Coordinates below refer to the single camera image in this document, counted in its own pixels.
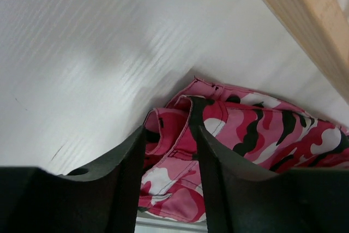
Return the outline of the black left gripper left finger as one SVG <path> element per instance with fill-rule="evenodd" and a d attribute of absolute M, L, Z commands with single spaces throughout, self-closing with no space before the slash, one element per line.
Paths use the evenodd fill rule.
<path fill-rule="evenodd" d="M 1 232 L 133 232 L 146 131 L 67 175 L 1 168 Z"/>

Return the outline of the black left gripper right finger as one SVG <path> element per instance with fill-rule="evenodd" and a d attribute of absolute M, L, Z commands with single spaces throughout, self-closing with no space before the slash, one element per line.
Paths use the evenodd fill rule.
<path fill-rule="evenodd" d="M 209 232 L 348 232 L 348 171 L 266 170 L 205 128 L 197 151 Z"/>

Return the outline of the pink camouflage trousers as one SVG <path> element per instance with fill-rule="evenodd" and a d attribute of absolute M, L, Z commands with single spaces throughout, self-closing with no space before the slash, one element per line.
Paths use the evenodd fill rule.
<path fill-rule="evenodd" d="M 195 79 L 145 119 L 139 209 L 186 223 L 206 218 L 196 128 L 277 173 L 298 167 L 348 168 L 348 129 L 264 93 Z"/>

